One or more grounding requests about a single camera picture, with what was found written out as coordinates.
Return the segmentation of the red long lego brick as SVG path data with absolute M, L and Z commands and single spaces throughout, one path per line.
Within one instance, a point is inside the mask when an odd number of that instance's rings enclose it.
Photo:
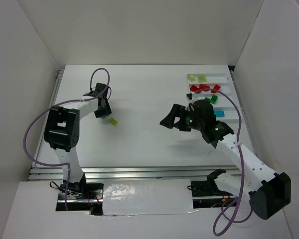
M 197 87 L 196 85 L 192 85 L 189 89 L 190 89 L 191 92 L 196 92 L 196 91 L 198 91 L 200 88 Z

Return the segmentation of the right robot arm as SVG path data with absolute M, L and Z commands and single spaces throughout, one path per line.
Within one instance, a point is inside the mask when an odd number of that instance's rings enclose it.
M 291 202 L 291 179 L 277 173 L 244 146 L 226 123 L 217 120 L 208 100 L 197 100 L 188 107 L 174 104 L 160 125 L 179 131 L 197 130 L 215 149 L 223 152 L 245 179 L 243 199 L 255 214 L 267 220 Z

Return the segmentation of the pale yellow small lego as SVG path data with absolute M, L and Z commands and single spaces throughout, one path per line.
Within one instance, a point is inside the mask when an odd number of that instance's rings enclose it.
M 188 79 L 189 81 L 191 81 L 191 82 L 195 81 L 195 77 L 194 77 L 193 74 L 189 74 L 189 75 L 187 76 L 187 79 Z

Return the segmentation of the red rounded lego brick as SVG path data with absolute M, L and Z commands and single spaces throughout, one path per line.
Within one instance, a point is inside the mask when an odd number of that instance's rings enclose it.
M 212 92 L 217 92 L 220 88 L 221 88 L 220 85 L 215 85 L 215 86 L 213 87 Z

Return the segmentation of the pale yellow sloped lego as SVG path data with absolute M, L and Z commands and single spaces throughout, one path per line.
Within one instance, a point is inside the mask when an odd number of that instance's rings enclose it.
M 197 80 L 199 83 L 207 82 L 207 78 L 205 76 L 199 76 L 197 77 Z

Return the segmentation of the dark green lego brick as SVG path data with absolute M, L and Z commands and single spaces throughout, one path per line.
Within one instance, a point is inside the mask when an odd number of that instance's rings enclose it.
M 218 100 L 218 96 L 213 95 L 213 96 L 211 97 L 211 103 L 212 103 L 212 104 L 216 104 L 217 100 Z

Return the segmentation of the lime green lego brick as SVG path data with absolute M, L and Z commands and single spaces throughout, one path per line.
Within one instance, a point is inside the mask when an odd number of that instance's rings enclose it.
M 118 125 L 118 121 L 115 120 L 114 118 L 110 118 L 110 119 L 108 120 L 108 123 L 109 123 L 110 125 L 112 125 L 112 126 L 117 126 L 117 125 Z

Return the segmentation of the red curved lego brick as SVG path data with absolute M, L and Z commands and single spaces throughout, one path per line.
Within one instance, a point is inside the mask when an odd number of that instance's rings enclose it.
M 200 84 L 200 85 L 199 85 L 199 88 L 205 90 L 205 89 L 209 89 L 210 86 L 208 86 L 208 85 L 206 85 L 206 84 Z

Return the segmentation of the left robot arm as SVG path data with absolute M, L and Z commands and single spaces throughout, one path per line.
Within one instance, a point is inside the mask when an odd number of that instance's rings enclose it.
M 77 102 L 63 106 L 52 106 L 44 131 L 44 140 L 53 149 L 63 171 L 62 191 L 68 189 L 78 195 L 86 192 L 86 177 L 76 150 L 80 136 L 80 120 L 93 113 L 95 118 L 104 119 L 112 110 L 108 102 L 111 88 L 105 84 L 96 86 Z

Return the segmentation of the blue long lego brick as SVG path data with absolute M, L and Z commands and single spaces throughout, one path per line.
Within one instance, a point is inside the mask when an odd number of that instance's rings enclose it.
M 225 112 L 224 111 L 214 111 L 214 114 L 217 118 L 224 118 Z

